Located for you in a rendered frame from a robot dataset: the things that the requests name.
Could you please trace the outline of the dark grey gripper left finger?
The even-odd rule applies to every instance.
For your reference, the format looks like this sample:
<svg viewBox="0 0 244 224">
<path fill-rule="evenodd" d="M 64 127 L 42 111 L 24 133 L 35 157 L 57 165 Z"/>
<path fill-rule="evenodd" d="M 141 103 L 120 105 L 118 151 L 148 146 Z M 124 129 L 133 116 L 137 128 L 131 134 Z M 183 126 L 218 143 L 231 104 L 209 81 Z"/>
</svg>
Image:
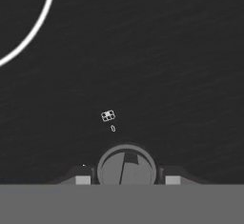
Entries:
<svg viewBox="0 0 244 224">
<path fill-rule="evenodd" d="M 91 185 L 94 180 L 94 167 L 91 166 L 75 166 L 71 168 L 64 176 L 57 180 L 58 184 L 71 185 Z"/>
</svg>

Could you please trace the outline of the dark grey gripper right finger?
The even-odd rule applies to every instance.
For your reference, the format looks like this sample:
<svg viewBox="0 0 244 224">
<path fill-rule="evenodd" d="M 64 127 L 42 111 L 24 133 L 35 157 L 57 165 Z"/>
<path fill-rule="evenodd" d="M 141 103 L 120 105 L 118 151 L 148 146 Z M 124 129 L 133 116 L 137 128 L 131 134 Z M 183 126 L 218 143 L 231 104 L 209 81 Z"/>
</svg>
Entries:
<svg viewBox="0 0 244 224">
<path fill-rule="evenodd" d="M 192 185 L 203 184 L 200 178 L 190 175 L 182 167 L 178 166 L 158 166 L 157 183 L 163 185 Z"/>
</svg>

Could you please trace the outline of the grey round stove knob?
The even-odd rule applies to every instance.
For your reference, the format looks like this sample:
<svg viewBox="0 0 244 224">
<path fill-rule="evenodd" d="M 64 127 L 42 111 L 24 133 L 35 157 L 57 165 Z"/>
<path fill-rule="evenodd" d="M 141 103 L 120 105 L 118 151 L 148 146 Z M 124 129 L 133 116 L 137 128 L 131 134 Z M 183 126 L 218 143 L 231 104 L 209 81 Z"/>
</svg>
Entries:
<svg viewBox="0 0 244 224">
<path fill-rule="evenodd" d="M 144 149 L 131 144 L 107 150 L 96 172 L 101 185 L 153 185 L 157 176 L 153 158 Z"/>
</svg>

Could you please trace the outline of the black glass hob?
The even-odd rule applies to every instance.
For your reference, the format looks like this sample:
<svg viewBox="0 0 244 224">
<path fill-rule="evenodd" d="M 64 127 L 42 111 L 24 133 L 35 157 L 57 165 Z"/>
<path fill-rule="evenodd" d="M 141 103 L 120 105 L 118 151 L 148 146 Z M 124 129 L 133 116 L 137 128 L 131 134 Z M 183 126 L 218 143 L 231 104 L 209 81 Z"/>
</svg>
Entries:
<svg viewBox="0 0 244 224">
<path fill-rule="evenodd" d="M 244 184 L 244 0 L 0 0 L 0 184 L 130 142 Z"/>
</svg>

